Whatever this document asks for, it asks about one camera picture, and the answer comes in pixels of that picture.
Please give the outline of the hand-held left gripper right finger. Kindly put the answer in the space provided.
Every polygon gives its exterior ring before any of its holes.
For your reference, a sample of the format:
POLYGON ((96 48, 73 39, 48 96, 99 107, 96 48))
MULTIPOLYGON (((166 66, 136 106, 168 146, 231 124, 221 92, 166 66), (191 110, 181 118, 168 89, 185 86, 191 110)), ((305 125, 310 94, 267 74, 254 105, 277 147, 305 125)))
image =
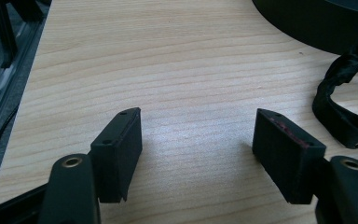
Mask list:
POLYGON ((324 158, 326 146, 286 116, 256 111, 252 151, 291 204, 318 198, 318 224, 358 224, 358 160, 324 158))

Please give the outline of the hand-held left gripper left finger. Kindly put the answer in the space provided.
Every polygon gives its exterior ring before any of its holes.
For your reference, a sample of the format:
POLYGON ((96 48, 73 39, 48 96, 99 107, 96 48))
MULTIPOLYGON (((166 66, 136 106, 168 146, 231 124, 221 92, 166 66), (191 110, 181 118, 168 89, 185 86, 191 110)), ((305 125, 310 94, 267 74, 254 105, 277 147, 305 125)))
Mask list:
POLYGON ((53 164, 37 224, 101 224, 102 203, 128 198, 142 149, 141 109, 119 112, 89 153, 53 164))

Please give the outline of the black round base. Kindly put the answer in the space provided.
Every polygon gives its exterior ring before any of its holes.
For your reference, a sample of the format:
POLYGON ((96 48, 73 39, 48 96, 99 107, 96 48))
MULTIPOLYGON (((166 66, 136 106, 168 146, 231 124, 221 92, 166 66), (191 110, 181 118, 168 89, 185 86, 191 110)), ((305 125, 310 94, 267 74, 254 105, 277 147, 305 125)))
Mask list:
POLYGON ((252 0, 260 14, 292 38, 342 54, 358 41, 358 0, 252 0))

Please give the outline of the black metal stand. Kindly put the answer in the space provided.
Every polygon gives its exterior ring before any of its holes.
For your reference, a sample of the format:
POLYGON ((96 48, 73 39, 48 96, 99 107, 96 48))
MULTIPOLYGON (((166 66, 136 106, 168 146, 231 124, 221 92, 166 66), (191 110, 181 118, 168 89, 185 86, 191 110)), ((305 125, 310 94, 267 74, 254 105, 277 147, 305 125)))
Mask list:
POLYGON ((4 52, 3 68, 8 68, 15 58, 18 47, 7 11, 10 3, 25 22, 42 21, 43 13, 37 3, 50 6, 52 0, 0 0, 0 40, 4 52))

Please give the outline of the silver metal rail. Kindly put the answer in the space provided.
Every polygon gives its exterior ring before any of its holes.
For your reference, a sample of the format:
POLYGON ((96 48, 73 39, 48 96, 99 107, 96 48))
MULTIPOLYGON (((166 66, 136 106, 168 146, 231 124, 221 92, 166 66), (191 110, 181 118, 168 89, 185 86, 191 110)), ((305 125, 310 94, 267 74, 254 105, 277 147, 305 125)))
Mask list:
POLYGON ((3 107, 7 104, 7 98, 18 79, 19 72, 24 64, 28 52, 34 43, 34 38, 42 22, 23 23, 16 39, 19 41, 19 51, 8 68, 0 74, 0 117, 3 107))

